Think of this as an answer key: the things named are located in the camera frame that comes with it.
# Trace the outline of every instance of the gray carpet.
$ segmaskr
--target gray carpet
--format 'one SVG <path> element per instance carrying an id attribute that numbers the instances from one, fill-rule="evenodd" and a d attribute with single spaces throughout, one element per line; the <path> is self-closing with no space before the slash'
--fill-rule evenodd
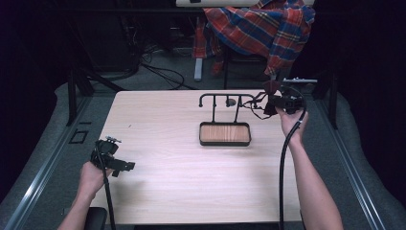
<path id="1" fill-rule="evenodd" d="M 185 76 L 185 84 L 187 85 L 198 89 L 222 88 L 223 78 L 221 76 L 212 77 L 209 74 L 212 62 L 210 59 L 204 62 L 203 80 L 195 82 L 192 78 L 194 62 L 188 54 L 157 52 L 151 57 L 151 65 L 179 72 Z M 260 81 L 254 81 L 255 78 L 260 76 L 259 68 L 255 66 L 250 68 L 238 69 L 238 66 L 235 66 L 231 78 L 252 77 L 249 77 L 249 81 L 235 81 L 230 85 L 235 87 L 259 87 Z M 150 73 L 143 67 L 134 76 L 114 82 L 129 90 L 163 90 L 174 86 L 174 84 L 169 85 L 165 80 Z M 56 91 L 58 103 L 55 113 L 24 172 L 21 173 L 9 195 L 0 206 L 0 228 L 21 226 L 22 229 L 56 229 L 62 221 L 62 209 L 71 205 L 77 191 L 79 169 L 89 159 L 94 142 L 100 137 L 104 121 L 114 99 L 114 92 L 110 89 L 98 82 L 93 82 L 93 85 L 96 89 L 94 97 L 87 99 L 79 94 L 79 101 L 83 106 L 83 110 L 70 128 L 65 126 L 68 121 L 67 86 L 62 85 Z M 345 228 L 374 229 L 359 202 L 354 186 L 349 180 L 337 141 L 334 135 L 331 134 L 329 123 L 326 121 L 325 102 L 312 101 L 310 96 L 307 97 L 307 100 L 310 121 L 306 128 L 304 144 L 309 157 L 325 180 L 339 207 Z M 382 219 L 386 229 L 405 229 L 406 211 L 385 190 L 366 161 L 360 147 L 356 124 L 350 114 L 346 100 L 342 97 L 339 97 L 337 112 L 339 129 L 333 131 L 333 133 L 342 138 L 366 190 L 371 195 L 376 213 Z M 75 131 L 79 133 L 72 140 L 74 142 L 80 141 L 84 137 L 83 133 L 87 133 L 82 144 L 69 144 L 69 141 L 75 135 Z M 14 225 L 10 222 L 10 219 L 15 217 L 14 212 L 21 208 L 21 201 L 24 201 L 24 195 L 35 181 L 35 176 L 43 169 L 43 164 L 50 158 L 56 161 L 56 166 L 51 169 L 51 176 L 43 182 L 44 188 L 39 191 L 39 196 L 32 200 L 32 205 L 29 206 L 31 208 L 25 211 L 26 217 L 21 219 L 19 224 Z M 227 226 L 137 226 L 135 229 L 272 229 L 271 227 L 271 225 L 265 223 L 241 223 Z M 134 226 L 119 226 L 118 229 L 134 229 Z M 299 222 L 288 222 L 286 229 L 303 229 L 303 227 Z"/>

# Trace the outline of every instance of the person's right arm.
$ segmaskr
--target person's right arm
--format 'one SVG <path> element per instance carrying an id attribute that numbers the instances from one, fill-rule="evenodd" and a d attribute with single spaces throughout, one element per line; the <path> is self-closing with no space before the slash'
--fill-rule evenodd
<path id="1" fill-rule="evenodd" d="M 290 129 L 298 122 L 302 111 L 287 114 L 277 108 L 281 116 L 282 131 L 286 136 Z M 307 156 L 302 137 L 308 120 L 307 113 L 300 127 L 295 131 L 289 142 L 295 167 L 296 183 L 299 202 L 306 229 L 343 229 L 343 223 L 338 208 L 332 199 L 326 184 L 317 173 Z"/>

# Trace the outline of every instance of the forearm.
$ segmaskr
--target forearm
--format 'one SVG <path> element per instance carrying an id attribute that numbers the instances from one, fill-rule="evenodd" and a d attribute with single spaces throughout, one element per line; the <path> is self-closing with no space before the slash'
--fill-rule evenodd
<path id="1" fill-rule="evenodd" d="M 340 213 L 301 141 L 289 144 L 304 224 L 307 229 L 343 229 Z"/>
<path id="2" fill-rule="evenodd" d="M 72 204 L 71 210 L 59 225 L 58 229 L 84 229 L 87 212 L 89 211 L 92 199 L 93 197 L 89 195 L 78 195 Z"/>

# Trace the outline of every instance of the hand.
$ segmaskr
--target hand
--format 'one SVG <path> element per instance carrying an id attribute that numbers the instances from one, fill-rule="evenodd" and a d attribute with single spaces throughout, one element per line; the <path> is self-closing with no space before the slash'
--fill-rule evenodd
<path id="1" fill-rule="evenodd" d="M 275 107 L 275 108 L 276 108 L 278 114 L 281 116 L 283 134 L 284 134 L 284 136 L 287 136 L 287 134 L 290 132 L 292 127 L 295 126 L 295 124 L 299 121 L 303 111 L 297 110 L 294 114 L 287 114 L 282 108 L 278 108 L 278 107 Z M 308 121 L 308 113 L 306 112 L 302 123 L 300 124 L 299 128 L 296 129 L 291 140 L 298 138 L 300 141 L 302 141 L 302 137 L 303 137 L 303 133 L 305 131 L 305 125 L 307 124 L 307 121 Z"/>
<path id="2" fill-rule="evenodd" d="M 113 170 L 107 169 L 107 176 L 112 172 Z M 103 183 L 102 170 L 98 169 L 90 161 L 84 163 L 80 171 L 78 194 L 93 199 Z"/>

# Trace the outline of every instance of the plaid shirt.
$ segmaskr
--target plaid shirt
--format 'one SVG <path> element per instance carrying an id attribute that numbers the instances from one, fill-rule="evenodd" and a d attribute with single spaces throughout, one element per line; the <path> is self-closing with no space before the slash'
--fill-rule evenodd
<path id="1" fill-rule="evenodd" d="M 250 9 L 207 8 L 200 18 L 192 56 L 222 54 L 218 40 L 243 55 L 267 58 L 266 75 L 291 66 L 308 41 L 315 11 L 303 0 L 259 0 Z"/>

